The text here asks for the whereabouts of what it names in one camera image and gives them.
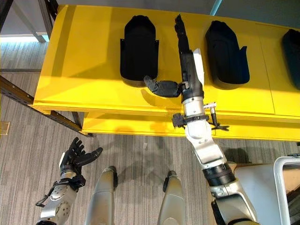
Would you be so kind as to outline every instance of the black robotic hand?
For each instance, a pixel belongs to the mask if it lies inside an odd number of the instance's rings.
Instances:
[[[87,165],[97,159],[101,152],[102,148],[98,148],[91,153],[85,153],[83,150],[84,145],[82,141],[76,137],[69,149],[65,152],[65,155],[60,164],[60,173],[64,173],[67,170],[72,170],[76,175],[81,175],[81,168],[83,165]]]

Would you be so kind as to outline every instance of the metal bracket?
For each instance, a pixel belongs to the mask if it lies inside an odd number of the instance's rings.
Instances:
[[[73,115],[75,124],[77,124],[82,129],[82,125],[81,125],[81,122],[80,122],[78,112],[72,112],[72,115]]]
[[[22,105],[33,104],[34,97],[15,86],[13,83],[0,76],[1,93]]]
[[[45,28],[50,39],[53,23],[51,20],[51,16],[53,20],[56,19],[58,13],[58,3],[56,0],[38,0],[39,7],[41,9],[42,17],[44,20]]]
[[[187,125],[187,123],[194,121],[194,120],[209,120],[208,115],[199,115],[199,116],[193,116],[189,118],[185,118],[184,115],[180,113],[175,113],[172,116],[172,123],[174,127],[178,128],[185,128],[184,126]]]

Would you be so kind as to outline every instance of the white pipe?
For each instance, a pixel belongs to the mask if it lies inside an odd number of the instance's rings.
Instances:
[[[211,8],[210,15],[215,15],[217,13],[217,10],[219,9],[221,3],[222,3],[222,0],[215,1],[214,5]]]

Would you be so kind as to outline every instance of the robot forearm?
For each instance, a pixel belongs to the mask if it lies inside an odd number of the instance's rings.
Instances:
[[[71,179],[75,176],[76,174],[72,171],[65,172],[61,175],[60,181],[65,178]],[[70,185],[56,185],[50,194],[48,203],[42,209],[37,225],[63,225],[70,215],[71,206],[76,196],[76,191]]]
[[[206,120],[187,123],[187,139],[194,146],[195,155],[210,186],[215,201],[212,203],[216,220],[219,224],[232,221],[257,221],[256,212],[244,192],[240,182],[235,178],[222,150],[214,143],[210,124]]]

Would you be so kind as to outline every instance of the metal rod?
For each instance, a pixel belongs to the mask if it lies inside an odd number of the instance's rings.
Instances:
[[[44,20],[44,25],[48,34],[48,37],[50,39],[51,33],[52,33],[52,29],[53,29],[53,24],[52,24],[52,20],[50,17],[50,13],[47,9],[47,5],[45,0],[38,0],[39,3],[39,7],[41,9],[41,13],[42,13],[42,17]]]
[[[82,129],[82,125],[81,125],[81,122],[80,122],[78,112],[72,112],[72,115],[73,115],[75,124],[77,124]]]
[[[12,3],[13,3],[13,0],[1,0],[0,1],[0,32],[2,30],[3,24],[5,22],[5,19],[8,15],[8,12],[10,10]]]
[[[215,3],[211,8],[210,15],[216,15],[217,10],[219,9],[221,3],[222,3],[222,0],[215,0]]]
[[[60,113],[51,110],[51,114],[50,115],[45,115],[46,117],[64,125],[65,127],[68,127],[74,131],[81,131],[81,127],[79,127],[77,124],[75,124],[73,121],[69,120],[68,118],[64,117],[63,115],[61,115]]]
[[[13,2],[11,7],[14,9],[17,16],[22,20],[22,22],[25,24],[25,26],[30,30],[30,32],[33,34],[33,36],[41,43],[45,43],[46,40],[43,38],[43,36],[38,35],[36,29],[32,25],[32,23],[29,21],[27,16],[23,13],[23,11],[20,9],[17,3]]]

